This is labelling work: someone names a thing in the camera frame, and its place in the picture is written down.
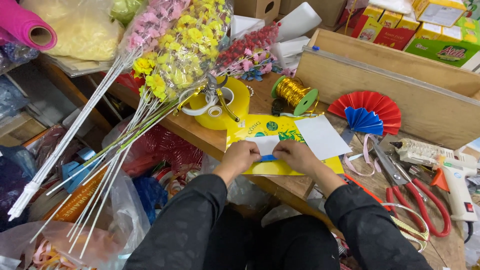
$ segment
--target black pants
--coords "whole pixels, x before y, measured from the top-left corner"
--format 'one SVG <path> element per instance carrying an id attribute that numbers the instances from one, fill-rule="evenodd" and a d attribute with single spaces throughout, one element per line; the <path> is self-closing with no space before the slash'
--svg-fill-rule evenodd
<path id="1" fill-rule="evenodd" d="M 204 270 L 339 270 L 338 246 L 327 226 L 308 215 L 261 228 L 225 207 L 213 228 Z"/>

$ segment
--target red paper fan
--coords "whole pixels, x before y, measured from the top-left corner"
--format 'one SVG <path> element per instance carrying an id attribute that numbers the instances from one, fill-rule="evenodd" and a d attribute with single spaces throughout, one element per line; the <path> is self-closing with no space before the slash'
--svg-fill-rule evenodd
<path id="1" fill-rule="evenodd" d="M 384 123 L 384 136 L 389 133 L 396 135 L 401 126 L 402 114 L 400 109 L 389 97 L 378 92 L 357 91 L 341 96 L 335 100 L 328 111 L 340 117 L 346 118 L 345 109 L 365 108 L 368 112 L 373 111 Z"/>

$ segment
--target scissors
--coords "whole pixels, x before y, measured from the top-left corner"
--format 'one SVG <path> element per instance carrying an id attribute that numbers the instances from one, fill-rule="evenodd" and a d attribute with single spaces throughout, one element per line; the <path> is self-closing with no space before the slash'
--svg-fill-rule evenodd
<path id="1" fill-rule="evenodd" d="M 220 101 L 220 104 L 222 107 L 227 111 L 228 116 L 233 119 L 235 122 L 240 122 L 240 118 L 238 118 L 233 112 L 228 108 L 227 103 L 225 102 L 225 98 L 223 97 L 222 93 L 222 87 L 227 84 L 228 81 L 228 76 L 225 76 L 225 80 L 221 82 L 220 84 L 217 84 L 216 78 L 213 77 L 210 73 L 207 74 L 207 84 L 204 86 L 201 86 L 199 88 L 196 88 L 194 92 L 186 98 L 184 101 L 180 102 L 180 104 L 177 106 L 177 108 L 173 111 L 173 115 L 177 115 L 181 109 L 190 102 L 190 99 L 198 96 L 199 94 L 206 94 L 206 95 L 217 95 L 218 100 Z"/>
<path id="2" fill-rule="evenodd" d="M 392 187 L 388 187 L 386 189 L 387 202 L 394 203 L 393 195 L 395 194 L 395 197 L 398 199 L 401 205 L 412 209 L 412 207 L 405 200 L 402 193 L 400 192 L 400 189 L 398 188 L 401 185 L 405 185 L 406 188 L 410 191 L 410 193 L 415 198 L 417 205 L 419 206 L 421 216 L 425 220 L 430 233 L 437 237 L 445 237 L 449 235 L 450 231 L 452 230 L 452 222 L 450 220 L 450 215 L 448 214 L 448 210 L 445 208 L 443 203 L 428 188 L 422 185 L 422 183 L 417 178 L 411 179 L 409 174 L 405 172 L 405 170 L 401 167 L 401 165 L 395 162 L 391 157 L 387 156 L 385 152 L 382 150 L 382 148 L 378 146 L 378 144 L 374 143 L 373 149 L 375 150 L 379 161 L 381 162 L 381 164 L 383 165 L 383 167 L 387 172 L 387 175 L 386 175 L 387 180 L 392 185 Z M 430 216 L 427 212 L 427 208 L 425 207 L 424 199 L 422 198 L 422 195 L 420 195 L 420 191 L 422 191 L 428 198 L 430 198 L 433 201 L 433 203 L 437 206 L 438 210 L 442 214 L 442 218 L 444 220 L 443 231 L 439 232 L 433 225 L 430 219 Z M 397 214 L 394 207 L 391 207 L 391 209 L 392 209 L 392 212 L 394 213 L 394 216 L 397 218 Z M 423 222 L 417 216 L 413 215 L 410 212 L 408 214 L 421 230 L 425 229 Z"/>

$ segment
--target blue paper fan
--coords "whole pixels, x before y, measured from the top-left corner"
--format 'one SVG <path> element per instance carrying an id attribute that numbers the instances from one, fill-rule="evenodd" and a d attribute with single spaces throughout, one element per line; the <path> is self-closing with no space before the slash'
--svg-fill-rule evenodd
<path id="1" fill-rule="evenodd" d="M 365 108 L 354 109 L 345 108 L 345 115 L 350 129 L 365 133 L 382 135 L 384 132 L 384 122 L 380 120 L 375 112 L 368 112 Z"/>

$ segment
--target yellow paper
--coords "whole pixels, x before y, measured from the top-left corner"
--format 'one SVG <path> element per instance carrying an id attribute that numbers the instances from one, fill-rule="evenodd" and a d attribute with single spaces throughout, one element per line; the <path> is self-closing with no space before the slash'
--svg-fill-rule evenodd
<path id="1" fill-rule="evenodd" d="M 231 127 L 227 130 L 227 148 L 234 142 L 244 140 L 247 137 L 278 135 L 280 140 L 296 140 L 303 142 L 302 135 L 295 125 L 295 120 L 302 117 L 272 116 L 264 114 L 249 114 L 245 118 L 245 123 L 240 123 L 239 127 Z M 342 163 L 338 157 L 322 160 L 322 162 L 332 169 L 335 173 L 344 173 Z M 267 162 L 256 162 L 244 174 L 260 175 L 303 175 L 292 170 L 284 161 L 275 160 Z"/>

